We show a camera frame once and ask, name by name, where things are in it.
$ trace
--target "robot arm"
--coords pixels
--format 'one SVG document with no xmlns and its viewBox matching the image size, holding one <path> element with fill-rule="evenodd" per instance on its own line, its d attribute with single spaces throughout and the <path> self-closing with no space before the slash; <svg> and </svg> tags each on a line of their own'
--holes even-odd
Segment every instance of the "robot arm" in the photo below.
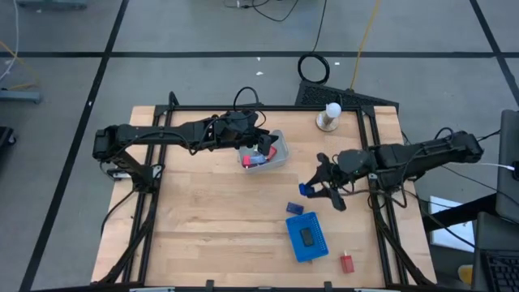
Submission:
<svg viewBox="0 0 519 292">
<path fill-rule="evenodd" d="M 191 155 L 199 150 L 240 148 L 258 145 L 258 151 L 268 155 L 271 143 L 278 137 L 255 127 L 258 114 L 252 110 L 213 115 L 178 127 L 110 126 L 99 130 L 94 141 L 93 157 L 99 162 L 114 163 L 131 176 L 137 191 L 151 192 L 156 186 L 161 165 L 141 165 L 126 149 L 131 145 L 179 145 Z"/>
<path fill-rule="evenodd" d="M 344 211 L 345 202 L 338 188 L 368 174 L 376 174 L 382 191 L 393 192 L 407 178 L 420 178 L 426 171 L 449 162 L 475 163 L 482 155 L 483 149 L 474 135 L 464 131 L 411 145 L 383 144 L 368 150 L 346 150 L 338 154 L 337 162 L 330 162 L 326 155 L 319 153 L 317 160 L 321 165 L 309 182 L 299 185 L 299 190 L 308 198 L 329 198 L 335 209 Z M 316 183 L 323 188 L 315 191 Z"/>
</svg>

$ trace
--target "wooden tabletop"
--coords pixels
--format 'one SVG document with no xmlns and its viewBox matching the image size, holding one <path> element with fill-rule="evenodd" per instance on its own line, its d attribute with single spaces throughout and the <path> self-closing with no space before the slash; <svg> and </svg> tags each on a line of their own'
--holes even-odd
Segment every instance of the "wooden tabletop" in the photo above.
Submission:
<svg viewBox="0 0 519 292">
<path fill-rule="evenodd" d="M 151 106 L 135 107 L 131 124 L 151 125 L 153 110 Z M 401 143 L 395 109 L 375 107 L 375 113 L 381 143 Z M 211 114 L 177 111 L 172 125 Z M 368 194 L 346 197 L 348 209 L 338 212 L 330 200 L 309 200 L 298 192 L 298 184 L 314 175 L 318 152 L 331 157 L 342 150 L 362 148 L 356 114 L 343 112 L 340 126 L 331 133 L 317 128 L 316 112 L 265 114 L 268 120 L 262 128 L 282 130 L 289 146 L 290 158 L 281 168 L 244 174 L 234 149 L 204 151 L 192 157 L 184 148 L 168 147 L 146 285 L 205 286 L 206 280 L 213 279 L 215 286 L 322 287 L 325 281 L 331 281 L 334 287 L 383 287 Z M 144 161 L 146 146 L 132 146 L 128 152 Z M 356 190 L 366 188 L 366 179 L 355 183 Z M 129 180 L 116 182 L 110 207 L 130 189 Z M 414 191 L 411 182 L 407 182 L 406 190 Z M 108 220 L 93 280 L 102 278 L 127 247 L 136 197 Z M 328 244 L 327 256 L 297 262 L 285 224 L 290 216 L 285 210 L 289 201 L 303 205 L 305 212 L 317 213 Z M 401 244 L 423 274 L 435 281 L 418 202 L 413 197 L 408 202 L 406 209 L 395 205 Z M 344 250 L 353 257 L 354 273 L 341 270 L 339 256 Z M 388 253 L 393 281 L 398 282 L 389 245 Z M 140 256 L 138 250 L 132 280 L 137 278 Z"/>
</svg>

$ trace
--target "white cable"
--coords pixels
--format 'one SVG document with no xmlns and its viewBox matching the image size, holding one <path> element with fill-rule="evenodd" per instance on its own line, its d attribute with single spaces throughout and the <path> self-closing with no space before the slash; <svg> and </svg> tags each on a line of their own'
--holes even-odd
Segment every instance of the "white cable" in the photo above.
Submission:
<svg viewBox="0 0 519 292">
<path fill-rule="evenodd" d="M 19 46 L 19 26 L 18 26 L 18 3 L 16 0 L 13 0 L 13 4 L 15 4 L 15 29 L 16 29 L 16 45 L 15 45 L 15 56 L 18 56 L 18 46 Z M 11 64 L 7 67 L 6 71 L 3 72 L 2 76 L 0 76 L 0 81 L 9 73 L 11 68 L 16 62 L 16 57 L 13 57 Z"/>
<path fill-rule="evenodd" d="M 500 165 L 500 164 L 496 164 L 496 163 L 485 163 L 485 162 L 481 162 L 481 163 L 458 163 L 458 162 L 451 162 L 453 164 L 458 164 L 458 165 L 472 165 L 472 164 L 475 164 L 475 165 L 489 165 L 489 166 L 497 166 L 497 167 L 503 167 L 507 170 L 511 170 L 511 171 L 514 171 L 515 170 L 515 167 L 513 166 L 510 166 L 510 165 Z"/>
</svg>

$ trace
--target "clear plastic container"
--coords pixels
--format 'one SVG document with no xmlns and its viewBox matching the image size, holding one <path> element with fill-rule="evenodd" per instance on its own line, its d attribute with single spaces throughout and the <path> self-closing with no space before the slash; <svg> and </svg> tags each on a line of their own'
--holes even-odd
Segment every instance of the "clear plastic container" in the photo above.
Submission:
<svg viewBox="0 0 519 292">
<path fill-rule="evenodd" d="M 280 130 L 274 130 L 270 133 L 270 135 L 276 135 L 279 137 L 279 139 L 276 142 L 272 143 L 272 146 L 275 149 L 277 149 L 276 155 L 272 158 L 271 161 L 269 161 L 265 164 L 254 166 L 254 167 L 249 167 L 248 169 L 243 168 L 243 170 L 245 170 L 246 174 L 255 174 L 255 173 L 258 173 L 261 171 L 275 169 L 277 167 L 283 166 L 286 163 L 286 161 L 289 159 L 289 148 L 286 145 L 286 141 L 285 141 L 285 137 L 283 136 L 283 132 Z M 239 153 L 239 156 L 238 156 L 239 163 L 241 165 L 243 157 L 247 156 L 247 155 L 253 155 L 254 149 L 243 146 L 243 147 L 240 147 L 240 149 L 238 150 L 238 153 Z"/>
</svg>

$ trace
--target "keyboard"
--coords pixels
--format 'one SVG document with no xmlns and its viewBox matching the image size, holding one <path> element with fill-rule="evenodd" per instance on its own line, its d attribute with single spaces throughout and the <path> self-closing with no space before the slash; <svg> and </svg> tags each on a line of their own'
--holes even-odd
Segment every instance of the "keyboard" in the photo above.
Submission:
<svg viewBox="0 0 519 292">
<path fill-rule="evenodd" d="M 487 285 L 493 292 L 519 292 L 519 251 L 481 251 Z"/>
</svg>

